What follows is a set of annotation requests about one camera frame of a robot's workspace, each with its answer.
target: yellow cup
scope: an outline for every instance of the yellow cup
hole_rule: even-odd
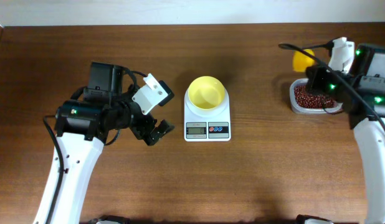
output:
[[[311,55],[315,53],[311,49],[305,49],[304,51],[308,52]],[[295,51],[293,54],[292,66],[293,70],[296,72],[305,72],[307,67],[310,67],[315,64],[315,61],[306,55]]]
[[[204,110],[219,106],[225,95],[223,84],[213,77],[199,77],[188,87],[188,98],[196,107]]]

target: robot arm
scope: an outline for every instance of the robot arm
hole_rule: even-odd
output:
[[[133,73],[142,74],[117,65],[92,63],[88,86],[76,91],[57,110],[53,141],[62,157],[55,148],[34,224],[79,223],[87,185],[104,145],[108,145],[109,131],[118,130],[118,136],[121,129],[130,128],[137,139],[152,146],[173,130],[165,120],[156,127],[150,114],[154,106],[172,99],[172,91],[151,74],[142,74],[146,85],[140,88]],[[121,90],[124,74],[133,80],[126,93]],[[82,93],[83,101],[77,100]]]
[[[354,137],[366,180],[366,223],[385,223],[385,133],[378,122],[366,118],[354,128]]]
[[[385,47],[360,44],[354,51],[354,43],[345,37],[320,47],[330,51],[328,66],[337,71],[339,78],[331,75],[324,65],[314,65],[306,69],[309,78],[306,89],[313,94],[326,94],[343,103],[363,161],[368,199],[365,223],[385,223]],[[357,96],[347,90],[341,79],[367,105],[357,100]],[[380,125],[379,119],[382,119],[384,126]],[[324,224],[330,221],[299,215],[297,223]]]

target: plastic tray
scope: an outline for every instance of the plastic tray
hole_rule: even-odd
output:
[[[323,109],[303,108],[303,107],[299,106],[297,101],[295,100],[295,92],[293,89],[296,86],[306,85],[307,82],[308,82],[307,78],[301,78],[301,79],[298,79],[292,83],[292,85],[290,87],[290,99],[291,99],[292,111],[297,113],[297,114],[325,114],[326,112]],[[336,105],[336,107],[326,108],[326,110],[329,113],[335,113],[335,112],[339,111],[341,108],[342,108],[342,103],[338,103]]]

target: white bracket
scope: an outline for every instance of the white bracket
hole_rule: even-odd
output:
[[[346,37],[335,39],[332,55],[328,66],[333,70],[348,73],[354,60],[354,42]]]
[[[141,112],[144,115],[147,115],[154,108],[154,106],[168,96],[168,93],[159,84],[159,82],[156,81],[152,74],[148,74],[148,76],[143,78],[143,80],[146,85],[141,87],[132,99],[134,102],[138,103],[141,108]]]

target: white scale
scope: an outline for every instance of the white scale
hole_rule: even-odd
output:
[[[184,139],[186,141],[228,141],[231,138],[229,94],[219,106],[203,110],[184,96]]]

